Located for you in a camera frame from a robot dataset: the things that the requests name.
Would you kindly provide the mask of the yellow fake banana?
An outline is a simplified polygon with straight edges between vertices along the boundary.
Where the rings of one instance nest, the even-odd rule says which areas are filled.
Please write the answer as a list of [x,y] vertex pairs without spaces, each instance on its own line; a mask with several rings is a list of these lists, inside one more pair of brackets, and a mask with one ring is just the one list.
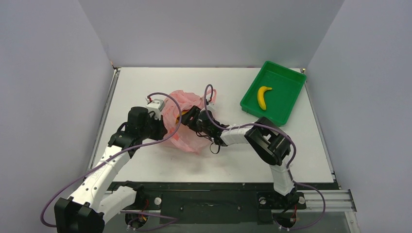
[[177,125],[179,122],[181,122],[181,124],[187,126],[190,122],[190,118],[191,116],[189,110],[184,110],[181,115],[177,116],[175,123]]
[[258,102],[259,107],[263,111],[267,110],[267,105],[266,105],[266,101],[265,101],[265,93],[267,91],[271,91],[271,90],[272,90],[271,87],[261,86],[257,91],[257,102]]

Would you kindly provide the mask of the pink plastic bag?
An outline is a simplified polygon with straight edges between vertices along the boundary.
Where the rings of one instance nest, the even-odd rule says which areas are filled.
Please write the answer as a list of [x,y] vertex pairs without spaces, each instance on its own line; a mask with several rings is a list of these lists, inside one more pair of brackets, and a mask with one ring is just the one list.
[[[199,96],[192,92],[183,90],[175,90],[169,94],[176,100],[182,110],[182,113],[187,113],[193,106],[200,109],[204,108],[203,96]],[[178,123],[179,110],[170,98],[164,99],[165,107],[162,110],[164,126],[167,129],[167,135],[174,132]],[[167,142],[171,147],[175,147],[184,152],[193,152],[199,154],[210,141],[205,138],[200,138],[196,133],[190,130],[187,126],[181,125],[178,131]]]

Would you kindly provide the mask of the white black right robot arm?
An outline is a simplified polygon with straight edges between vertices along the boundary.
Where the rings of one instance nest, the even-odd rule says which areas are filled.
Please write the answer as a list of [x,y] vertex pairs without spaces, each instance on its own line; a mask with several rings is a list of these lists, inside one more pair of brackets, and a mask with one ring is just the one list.
[[271,169],[275,203],[287,207],[293,202],[296,186],[290,172],[291,161],[287,161],[286,157],[296,156],[296,145],[268,118],[261,117],[256,122],[241,126],[224,125],[213,117],[210,110],[194,106],[177,119],[196,132],[198,137],[204,137],[218,147],[250,145]]

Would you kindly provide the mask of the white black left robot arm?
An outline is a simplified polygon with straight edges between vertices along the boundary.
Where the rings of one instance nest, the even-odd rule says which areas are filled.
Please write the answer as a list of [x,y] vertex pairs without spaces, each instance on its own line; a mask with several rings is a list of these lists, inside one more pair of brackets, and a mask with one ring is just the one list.
[[122,167],[143,140],[162,140],[167,130],[159,103],[145,107],[132,107],[127,121],[111,136],[99,163],[82,184],[68,197],[60,198],[54,205],[56,228],[59,233],[101,233],[105,224],[131,206],[134,209],[147,203],[144,187],[126,181],[109,196],[105,196]]

